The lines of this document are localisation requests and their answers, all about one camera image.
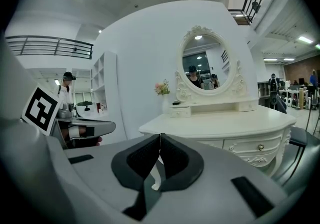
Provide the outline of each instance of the drawer knob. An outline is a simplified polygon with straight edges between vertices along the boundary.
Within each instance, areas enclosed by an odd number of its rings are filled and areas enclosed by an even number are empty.
[[[265,146],[263,144],[259,144],[258,149],[261,151],[265,148]]]

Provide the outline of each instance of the brick wall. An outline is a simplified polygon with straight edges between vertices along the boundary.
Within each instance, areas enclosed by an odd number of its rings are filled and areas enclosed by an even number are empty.
[[[304,78],[304,81],[309,83],[312,70],[320,70],[320,55],[285,65],[284,70],[286,80],[291,83],[295,80],[299,83],[299,78]]]

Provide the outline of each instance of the ornate mirror frame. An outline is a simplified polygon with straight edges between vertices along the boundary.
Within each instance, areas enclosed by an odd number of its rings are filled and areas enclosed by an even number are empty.
[[[197,35],[207,35],[217,39],[220,44],[224,46],[225,51],[228,54],[230,63],[228,77],[225,83],[215,90],[200,89],[194,86],[185,75],[182,64],[184,48],[186,47],[188,42]],[[247,84],[245,82],[245,79],[241,75],[240,61],[236,59],[233,50],[230,48],[226,40],[218,33],[213,32],[206,27],[201,27],[200,25],[194,26],[183,37],[177,52],[176,62],[176,98],[181,102],[181,104],[205,105],[246,101],[246,98],[248,97]]]

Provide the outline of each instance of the ceiling light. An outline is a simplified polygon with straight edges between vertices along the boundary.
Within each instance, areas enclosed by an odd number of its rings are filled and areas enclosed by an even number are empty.
[[[299,37],[299,40],[302,40],[302,41],[304,41],[306,43],[309,43],[309,44],[313,42],[312,40],[310,40],[310,39],[308,39],[306,37],[303,37],[303,36]]]

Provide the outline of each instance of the black cap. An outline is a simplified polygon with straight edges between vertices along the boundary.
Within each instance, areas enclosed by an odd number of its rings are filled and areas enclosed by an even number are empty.
[[[189,66],[189,72],[195,72],[197,68],[194,65]]]
[[[76,80],[76,77],[74,77],[74,76],[72,75],[72,73],[69,72],[69,71],[67,71],[67,72],[64,73],[63,78],[64,78],[66,81]]]

